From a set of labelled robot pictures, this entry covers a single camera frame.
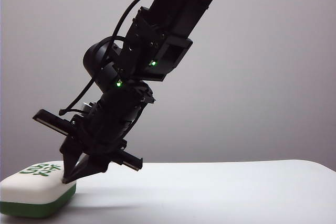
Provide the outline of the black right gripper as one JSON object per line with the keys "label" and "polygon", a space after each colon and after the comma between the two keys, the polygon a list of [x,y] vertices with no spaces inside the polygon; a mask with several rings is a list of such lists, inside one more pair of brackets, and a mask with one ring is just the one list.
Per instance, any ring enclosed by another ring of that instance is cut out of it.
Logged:
{"label": "black right gripper", "polygon": [[44,109],[33,119],[66,138],[60,152],[64,161],[62,182],[107,171],[111,162],[140,170],[143,160],[125,151],[125,136],[143,111],[143,82],[117,84],[103,93],[71,120],[62,119]]}

